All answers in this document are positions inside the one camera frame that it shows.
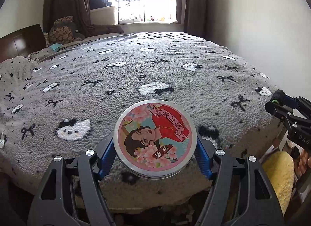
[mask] yellow plush object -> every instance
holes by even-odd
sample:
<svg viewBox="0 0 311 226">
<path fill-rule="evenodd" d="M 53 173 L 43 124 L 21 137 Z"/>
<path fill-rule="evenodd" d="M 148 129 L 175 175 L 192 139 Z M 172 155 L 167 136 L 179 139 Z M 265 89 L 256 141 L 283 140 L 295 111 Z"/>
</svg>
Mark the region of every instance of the yellow plush object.
<svg viewBox="0 0 311 226">
<path fill-rule="evenodd" d="M 294 183 L 294 163 L 285 151 L 272 154 L 262 165 L 282 208 L 283 215 L 290 202 Z"/>
</svg>

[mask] round tin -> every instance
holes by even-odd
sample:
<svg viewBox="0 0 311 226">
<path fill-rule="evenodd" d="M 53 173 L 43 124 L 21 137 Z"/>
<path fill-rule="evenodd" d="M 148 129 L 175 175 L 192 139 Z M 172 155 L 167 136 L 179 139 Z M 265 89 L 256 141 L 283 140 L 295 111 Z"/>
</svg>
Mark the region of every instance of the round tin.
<svg viewBox="0 0 311 226">
<path fill-rule="evenodd" d="M 151 99 L 126 109 L 114 129 L 118 158 L 132 173 L 164 179 L 181 171 L 197 145 L 189 115 L 179 106 Z"/>
</svg>

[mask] gray blanket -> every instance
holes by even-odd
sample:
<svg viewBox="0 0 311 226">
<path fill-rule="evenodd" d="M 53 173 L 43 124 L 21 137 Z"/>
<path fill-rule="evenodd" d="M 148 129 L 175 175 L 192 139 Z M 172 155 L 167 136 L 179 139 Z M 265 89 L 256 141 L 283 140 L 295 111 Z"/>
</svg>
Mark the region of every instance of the gray blanket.
<svg viewBox="0 0 311 226">
<path fill-rule="evenodd" d="M 264 105 L 276 87 L 227 48 L 185 33 L 116 36 L 36 62 L 0 64 L 0 164 L 35 193 L 55 155 L 79 156 L 107 139 L 121 113 L 146 99 L 181 106 L 200 134 L 233 156 L 259 156 L 279 133 Z M 206 189 L 195 158 L 176 176 L 146 180 L 116 158 L 101 182 L 111 209 L 174 204 Z"/>
</svg>

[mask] brown curtain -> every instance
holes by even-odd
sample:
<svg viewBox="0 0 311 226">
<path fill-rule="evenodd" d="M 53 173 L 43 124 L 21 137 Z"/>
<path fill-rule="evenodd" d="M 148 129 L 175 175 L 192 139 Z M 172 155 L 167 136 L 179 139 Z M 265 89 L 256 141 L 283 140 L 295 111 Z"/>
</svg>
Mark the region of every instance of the brown curtain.
<svg viewBox="0 0 311 226">
<path fill-rule="evenodd" d="M 177 0 L 177 21 L 182 23 L 183 0 Z M 184 11 L 184 31 L 201 38 L 207 37 L 208 0 L 186 0 Z"/>
<path fill-rule="evenodd" d="M 124 32 L 119 25 L 91 25 L 89 0 L 44 0 L 43 30 L 49 32 L 55 20 L 71 15 L 85 37 Z"/>
</svg>

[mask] red dress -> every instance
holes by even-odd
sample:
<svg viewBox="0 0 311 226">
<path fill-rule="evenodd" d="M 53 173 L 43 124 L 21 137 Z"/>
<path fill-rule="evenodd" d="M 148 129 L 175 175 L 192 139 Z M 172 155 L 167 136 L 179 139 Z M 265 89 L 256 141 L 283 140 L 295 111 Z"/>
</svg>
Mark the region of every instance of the red dress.
<svg viewBox="0 0 311 226">
<path fill-rule="evenodd" d="M 178 138 L 176 136 L 176 132 L 178 132 L 178 130 L 176 129 L 176 127 L 163 115 L 160 114 L 160 116 L 156 116 L 156 115 L 152 115 L 152 120 L 154 122 L 154 124 L 156 125 L 157 128 L 160 127 L 160 132 L 162 137 L 161 138 L 170 138 L 174 141 L 177 142 L 183 142 L 186 138 L 188 138 L 189 135 L 189 130 L 186 129 L 186 127 L 183 124 L 183 121 L 181 119 L 180 114 L 175 111 L 174 109 L 167 107 L 167 106 L 160 106 L 158 109 L 163 109 L 166 110 L 167 112 L 169 112 L 172 116 L 174 116 L 178 122 L 182 125 L 183 127 L 183 131 L 182 131 L 182 136 L 181 138 Z"/>
</svg>

